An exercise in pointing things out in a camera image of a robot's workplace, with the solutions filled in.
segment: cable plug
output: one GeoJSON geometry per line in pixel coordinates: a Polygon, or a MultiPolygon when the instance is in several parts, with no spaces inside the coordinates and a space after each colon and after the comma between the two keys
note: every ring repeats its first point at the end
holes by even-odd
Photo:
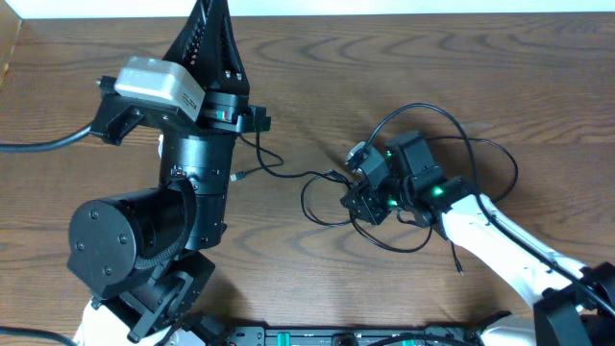
{"type": "Polygon", "coordinates": [[[243,178],[245,178],[245,177],[246,177],[246,175],[247,175],[247,174],[246,174],[246,172],[244,172],[244,171],[238,171],[238,172],[236,172],[235,174],[232,174],[232,175],[231,175],[231,182],[240,181],[240,180],[242,180],[243,178]]]}

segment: wood grain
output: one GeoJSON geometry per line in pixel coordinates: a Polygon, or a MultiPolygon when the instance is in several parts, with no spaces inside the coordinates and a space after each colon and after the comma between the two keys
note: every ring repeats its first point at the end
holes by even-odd
{"type": "MultiPolygon", "coordinates": [[[[502,210],[555,249],[590,265],[615,260],[615,25],[613,14],[383,15],[235,18],[251,102],[273,115],[263,146],[281,172],[342,169],[342,160],[389,112],[434,103],[472,136],[499,141],[521,168],[502,210]]],[[[0,90],[3,142],[51,139],[90,121],[94,81],[128,55],[161,56],[182,19],[33,20],[24,24],[0,90]]],[[[453,135],[439,116],[413,111],[379,143],[421,129],[453,135]]],[[[73,334],[88,299],[65,268],[67,224],[83,202],[157,183],[156,131],[119,147],[94,138],[57,152],[0,155],[0,324],[73,334]]],[[[485,190],[511,167],[477,145],[485,190]]],[[[462,145],[434,145],[448,172],[467,174],[462,145]]],[[[237,144],[234,169],[256,165],[237,144]]],[[[351,228],[324,229],[301,214],[304,179],[262,172],[231,185],[217,269],[199,308],[224,320],[270,325],[407,326],[474,322],[498,309],[530,315],[516,293],[470,253],[435,237],[412,255],[389,254],[351,228]]],[[[309,202],[326,220],[346,216],[337,186],[309,202]]],[[[398,246],[423,240],[393,220],[373,230],[398,246]]],[[[1,343],[28,343],[0,338],[1,343]]]]}

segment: green light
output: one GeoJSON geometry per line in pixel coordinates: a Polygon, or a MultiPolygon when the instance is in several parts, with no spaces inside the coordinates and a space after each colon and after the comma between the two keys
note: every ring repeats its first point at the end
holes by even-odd
{"type": "Polygon", "coordinates": [[[444,193],[444,190],[440,186],[436,186],[431,190],[431,194],[433,195],[433,197],[437,197],[442,193],[444,193]]]}

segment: wooden tabletop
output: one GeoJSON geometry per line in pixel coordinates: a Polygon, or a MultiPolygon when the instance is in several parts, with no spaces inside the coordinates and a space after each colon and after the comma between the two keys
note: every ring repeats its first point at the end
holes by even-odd
{"type": "MultiPolygon", "coordinates": [[[[57,138],[91,121],[94,83],[129,55],[161,57],[184,19],[26,21],[0,90],[0,141],[57,138]]],[[[343,158],[387,114],[411,102],[451,112],[471,136],[504,145],[519,183],[500,203],[509,217],[590,265],[615,261],[615,16],[613,14],[378,15],[234,18],[252,92],[267,107],[262,145],[283,173],[343,170],[343,158]]],[[[378,143],[409,130],[456,135],[428,111],[400,115],[378,143]]],[[[0,155],[0,325],[72,335],[89,295],[65,267],[67,226],[83,202],[158,183],[159,133],[136,129],[121,147],[89,137],[43,154],[0,155]]],[[[460,143],[433,146],[449,175],[468,174],[460,143]]],[[[476,145],[482,187],[512,177],[507,158],[476,145]]],[[[238,143],[233,169],[255,167],[238,143]]],[[[476,322],[499,309],[531,316],[480,260],[434,236],[411,255],[385,252],[351,227],[307,221],[305,179],[263,172],[232,183],[222,243],[203,253],[216,270],[198,307],[225,321],[271,326],[408,326],[476,322]]],[[[308,202],[344,220],[339,186],[308,202]]],[[[395,217],[373,229],[411,247],[425,230],[395,217]]],[[[0,337],[0,344],[17,342],[0,337]]]]}

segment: white background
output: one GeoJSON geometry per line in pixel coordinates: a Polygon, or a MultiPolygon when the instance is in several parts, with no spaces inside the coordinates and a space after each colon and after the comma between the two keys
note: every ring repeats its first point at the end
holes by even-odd
{"type": "MultiPolygon", "coordinates": [[[[7,0],[24,19],[188,16],[194,0],[7,0]]],[[[615,12],[615,0],[229,0],[232,15],[615,12]]]]}

